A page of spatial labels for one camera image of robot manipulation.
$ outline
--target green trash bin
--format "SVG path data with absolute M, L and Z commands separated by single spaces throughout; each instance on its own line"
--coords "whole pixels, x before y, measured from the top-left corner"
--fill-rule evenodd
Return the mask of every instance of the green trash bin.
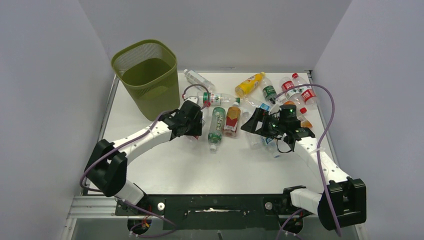
M 138 109 L 150 121 L 180 106 L 177 58 L 158 40 L 148 39 L 121 50 L 112 68 Z

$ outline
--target white table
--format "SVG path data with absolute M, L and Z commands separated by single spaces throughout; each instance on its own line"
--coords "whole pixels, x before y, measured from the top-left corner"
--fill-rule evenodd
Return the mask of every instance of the white table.
M 215 84 L 215 92 L 232 95 L 235 95 L 236 85 L 254 74 L 201 73 Z M 291 75 L 292 73 L 266 74 L 276 90 L 279 89 L 279 80 Z M 308 79 L 306 73 L 299 75 Z M 182 73 L 178 73 L 178 79 L 181 94 L 189 83 Z M 265 101 L 260 89 L 255 89 L 251 96 Z M 328 101 L 328 96 L 320 97 L 322 101 Z M 284 188 L 297 185 L 304 185 L 318 193 L 323 191 L 321 181 L 314 177 L 296 153 L 285 153 L 279 158 L 272 158 L 265 149 L 250 150 L 240 128 L 236 138 L 223 137 L 217 152 L 210 153 L 207 134 L 212 107 L 203 112 L 207 114 L 206 124 L 197 142 L 190 142 L 183 136 L 158 145 L 128 166 L 127 177 L 148 194 L 278 194 Z M 324 127 L 318 109 L 308 109 L 305 116 L 319 138 Z M 112 142 L 131 135 L 150 123 L 119 83 L 104 138 Z M 287 149 L 285 143 L 279 143 L 282 149 Z M 327 138 L 322 146 L 332 156 Z

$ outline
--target clear plastic bottle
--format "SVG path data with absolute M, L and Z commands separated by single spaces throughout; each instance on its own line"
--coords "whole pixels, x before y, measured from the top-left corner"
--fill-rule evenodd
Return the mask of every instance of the clear plastic bottle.
M 265 98 L 265 101 L 271 105 L 276 104 L 277 92 L 271 80 L 269 80 L 267 77 L 264 77 L 260 82 L 260 88 L 262 89 L 262 94 Z
M 293 73 L 293 75 L 291 75 L 291 77 L 293 78 L 293 83 L 295 86 L 301 86 L 304 84 L 307 84 L 308 82 L 303 79 L 303 77 L 299 76 L 297 73 Z M 316 106 L 318 103 L 318 97 L 317 95 L 315 95 L 314 90 L 312 90 L 311 86 L 303 86 L 303 87 L 299 87 L 298 88 L 301 97 L 304 101 L 304 103 L 306 105 L 310 105 L 310 106 Z
M 247 121 L 252 117 L 253 112 L 250 112 L 249 110 L 242 108 L 241 110 L 241 124 L 247 123 Z M 253 134 L 248 131 L 242 131 L 244 132 L 244 137 L 247 140 L 247 143 L 249 144 L 250 149 L 256 150 L 260 149 L 265 145 L 264 138 L 258 134 Z
M 185 69 L 184 75 L 185 75 L 185 78 L 187 79 L 187 81 L 189 83 L 191 83 L 191 84 L 201 84 L 201 85 L 205 86 L 209 92 L 215 91 L 215 85 L 212 82 L 206 80 L 204 77 L 202 77 L 197 72 L 195 72 L 193 70 Z M 201 86 L 196 86 L 196 88 L 199 89 L 202 92 L 205 91 L 205 89 Z
M 251 111 L 252 113 L 255 111 L 255 108 L 261 108 L 266 111 L 270 110 L 270 106 L 253 98 L 253 97 L 243 97 L 241 100 L 242 107 L 245 107 L 247 110 Z
M 281 85 L 281 90 L 283 92 L 295 86 L 292 80 L 287 76 L 283 77 L 279 82 Z M 297 89 L 292 89 L 286 92 L 285 97 L 287 98 L 287 100 L 292 101 L 296 105 L 297 109 L 304 109 L 302 111 L 305 113 L 307 112 L 307 109 L 305 108 L 305 103 L 302 99 L 302 95 Z
M 278 152 L 277 148 L 277 141 L 274 138 L 265 138 L 265 149 L 275 159 L 280 156 L 280 153 Z
M 225 93 L 198 92 L 197 97 L 200 99 L 201 103 L 210 104 L 211 106 L 231 107 L 234 102 L 240 103 L 240 97 Z
M 292 102 L 292 101 L 286 101 L 284 104 L 285 105 L 295 105 L 295 103 Z M 304 116 L 305 113 L 306 113 L 306 108 L 301 108 L 299 110 L 296 107 L 296 116 L 297 116 L 297 119 L 300 120 L 300 126 L 301 127 L 304 127 L 304 128 L 311 129 L 312 128 L 312 123 L 306 119 L 306 117 Z
M 239 103 L 235 101 L 232 104 L 232 107 L 228 108 L 226 112 L 225 126 L 223 128 L 223 133 L 225 136 L 234 138 L 237 133 L 237 125 L 239 123 L 240 113 L 242 111 L 239 108 Z
M 209 149 L 212 152 L 217 150 L 217 146 L 223 138 L 225 116 L 225 109 L 222 107 L 215 107 L 212 111 L 212 120 L 210 122 L 209 134 L 207 135 Z

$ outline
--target green label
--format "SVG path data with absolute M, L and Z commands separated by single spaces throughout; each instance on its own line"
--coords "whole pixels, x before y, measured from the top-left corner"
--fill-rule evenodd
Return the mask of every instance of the green label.
M 276 90 L 274 89 L 273 86 L 266 86 L 266 87 L 264 87 L 263 90 L 262 90 L 262 93 L 263 93 L 263 96 L 265 98 L 267 98 L 267 97 L 269 97 L 269 96 L 271 96 L 273 94 L 277 94 L 277 92 L 276 92 Z
M 221 135 L 221 133 L 218 133 L 218 132 L 211 132 L 211 133 L 209 133 L 209 135 L 207 135 L 208 140 L 221 141 L 222 138 L 223 138 L 223 136 Z
M 206 104 L 207 102 L 209 102 L 209 93 L 204 92 L 203 93 L 203 103 Z

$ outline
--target gray wall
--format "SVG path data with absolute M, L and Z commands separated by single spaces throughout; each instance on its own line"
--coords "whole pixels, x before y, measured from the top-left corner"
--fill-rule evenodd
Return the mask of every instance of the gray wall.
M 370 239 L 424 238 L 423 10 L 353 0 L 312 72 L 334 94 L 338 161 L 367 185 Z
M 58 239 L 113 75 L 77 0 L 0 1 L 0 239 Z
M 352 0 L 79 0 L 107 55 L 158 39 L 178 68 L 311 70 Z

